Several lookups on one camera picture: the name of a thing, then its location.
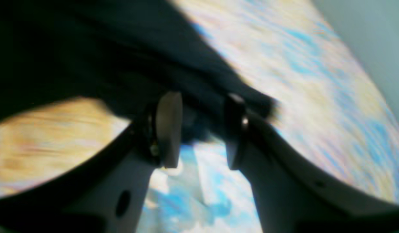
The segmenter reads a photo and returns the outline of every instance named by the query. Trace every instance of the blurry background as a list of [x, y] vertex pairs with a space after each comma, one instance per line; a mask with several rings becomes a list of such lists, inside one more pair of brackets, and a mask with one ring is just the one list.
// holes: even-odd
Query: blurry background
[[[399, 0], [315, 1], [337, 33], [308, 0], [174, 3], [247, 84], [280, 101], [271, 123], [294, 148], [399, 205]], [[74, 168], [127, 124], [93, 99], [1, 122], [0, 196]], [[247, 231], [261, 232], [251, 188], [219, 139], [184, 145], [177, 169], [154, 172], [138, 232]]]
[[399, 122], [399, 0], [313, 0]]

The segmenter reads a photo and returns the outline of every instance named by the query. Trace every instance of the black pants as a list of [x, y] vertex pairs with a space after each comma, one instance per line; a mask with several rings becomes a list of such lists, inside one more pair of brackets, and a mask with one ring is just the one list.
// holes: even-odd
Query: black pants
[[227, 93], [272, 107], [165, 0], [0, 2], [0, 120], [74, 96], [132, 117], [167, 90], [213, 119]]

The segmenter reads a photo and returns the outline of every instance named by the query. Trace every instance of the wall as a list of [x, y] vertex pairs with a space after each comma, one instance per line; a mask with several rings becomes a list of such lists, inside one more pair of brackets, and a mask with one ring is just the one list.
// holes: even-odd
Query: wall
[[399, 122], [399, 0], [313, 0]]

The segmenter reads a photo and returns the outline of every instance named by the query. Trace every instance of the white wall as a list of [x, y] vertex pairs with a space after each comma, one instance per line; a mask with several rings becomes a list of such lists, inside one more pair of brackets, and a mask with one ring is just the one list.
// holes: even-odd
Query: white wall
[[313, 0], [399, 122], [399, 0]]

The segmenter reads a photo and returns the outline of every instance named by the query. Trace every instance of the hole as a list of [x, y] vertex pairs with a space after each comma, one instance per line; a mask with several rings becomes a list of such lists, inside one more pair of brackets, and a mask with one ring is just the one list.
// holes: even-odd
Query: hole
[[122, 217], [129, 208], [129, 204], [130, 204], [130, 192], [125, 190], [121, 193], [119, 200], [117, 202], [116, 217], [118, 218]]
[[319, 187], [319, 188], [324, 188], [324, 187], [326, 187], [326, 184], [325, 184], [323, 181], [320, 181], [320, 180], [317, 180], [317, 181], [315, 182], [315, 185], [316, 185], [317, 187]]

